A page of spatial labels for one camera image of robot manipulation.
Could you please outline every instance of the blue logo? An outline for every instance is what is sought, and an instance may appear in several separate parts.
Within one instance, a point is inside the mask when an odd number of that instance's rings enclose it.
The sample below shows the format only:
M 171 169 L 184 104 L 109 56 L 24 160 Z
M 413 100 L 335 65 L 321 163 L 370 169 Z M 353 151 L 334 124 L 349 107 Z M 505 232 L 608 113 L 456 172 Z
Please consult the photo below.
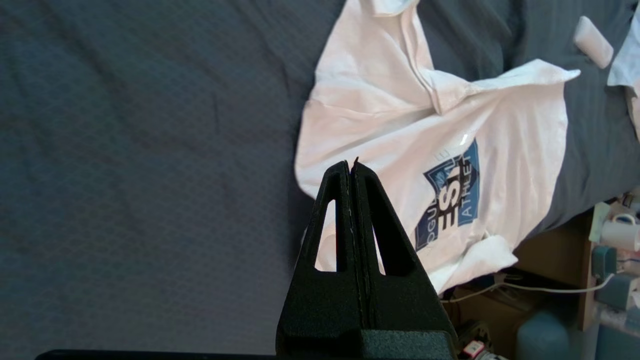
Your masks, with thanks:
M 438 239 L 452 227 L 471 224 L 478 217 L 480 166 L 476 141 L 462 155 L 424 173 L 436 193 L 415 228 L 415 250 Z

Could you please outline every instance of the mug handle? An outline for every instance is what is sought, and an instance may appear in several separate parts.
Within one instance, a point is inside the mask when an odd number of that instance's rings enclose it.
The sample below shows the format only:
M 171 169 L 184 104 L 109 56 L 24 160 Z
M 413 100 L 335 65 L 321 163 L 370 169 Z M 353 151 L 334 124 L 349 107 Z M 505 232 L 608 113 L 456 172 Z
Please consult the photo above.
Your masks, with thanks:
M 621 218 L 624 218 L 627 221 L 618 221 L 618 219 L 621 219 Z M 617 214 L 616 216 L 613 217 L 613 221 L 621 224 L 628 224 L 630 222 L 632 225 L 635 225 L 636 217 L 630 214 Z

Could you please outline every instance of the white cup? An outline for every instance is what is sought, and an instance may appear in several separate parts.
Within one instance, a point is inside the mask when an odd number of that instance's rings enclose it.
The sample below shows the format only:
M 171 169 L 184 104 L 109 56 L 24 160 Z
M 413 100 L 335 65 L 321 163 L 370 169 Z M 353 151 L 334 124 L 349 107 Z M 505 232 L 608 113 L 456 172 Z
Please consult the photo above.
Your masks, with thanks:
M 629 214 L 619 214 L 613 221 L 607 220 L 602 226 L 602 243 L 633 252 L 640 250 L 640 225 Z

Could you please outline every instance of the white cable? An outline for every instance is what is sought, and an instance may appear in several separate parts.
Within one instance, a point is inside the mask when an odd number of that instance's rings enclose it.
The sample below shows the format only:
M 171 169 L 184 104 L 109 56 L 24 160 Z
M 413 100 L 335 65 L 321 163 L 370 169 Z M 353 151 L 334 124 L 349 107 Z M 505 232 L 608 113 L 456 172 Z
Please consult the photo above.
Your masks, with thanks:
M 443 304 L 453 304 L 455 302 L 460 302 L 462 300 L 467 300 L 470 297 L 474 297 L 476 295 L 480 295 L 483 293 L 486 293 L 487 291 L 492 291 L 495 290 L 501 286 L 509 286 L 510 288 L 516 288 L 516 289 L 521 289 L 521 290 L 529 290 L 529 291 L 544 291 L 547 293 L 556 293 L 556 294 L 581 294 L 581 293 L 588 293 L 590 291 L 597 291 L 600 290 L 602 288 L 604 288 L 605 286 L 607 286 L 607 284 L 609 283 L 609 281 L 614 277 L 615 274 L 610 274 L 609 276 L 607 276 L 607 278 L 605 279 L 605 281 L 602 282 L 602 284 L 598 285 L 598 286 L 594 286 L 592 288 L 587 288 L 587 289 L 577 289 L 577 290 L 562 290 L 562 289 L 547 289 L 547 288 L 528 288 L 526 286 L 520 286 L 520 285 L 515 285 L 515 284 L 510 284 L 508 282 L 501 282 L 498 284 L 493 284 L 491 286 L 489 286 L 486 289 L 477 291 L 475 293 L 471 293 L 469 295 L 465 295 L 461 298 L 458 299 L 451 299 L 451 300 L 441 300 L 440 302 Z

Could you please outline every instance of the dark gray bedsheet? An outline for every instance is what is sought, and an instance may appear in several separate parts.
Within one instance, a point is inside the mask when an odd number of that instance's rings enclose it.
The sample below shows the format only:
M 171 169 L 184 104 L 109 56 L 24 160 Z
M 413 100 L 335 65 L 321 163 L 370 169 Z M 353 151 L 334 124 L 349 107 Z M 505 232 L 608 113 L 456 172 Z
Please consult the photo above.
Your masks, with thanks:
M 310 207 L 292 175 L 300 114 L 341 6 L 0 3 L 0 357 L 273 352 Z M 622 92 L 570 40 L 586 14 L 617 49 L 631 2 L 419 11 L 439 69 L 479 79 L 543 58 L 582 70 L 539 230 L 640 183 Z

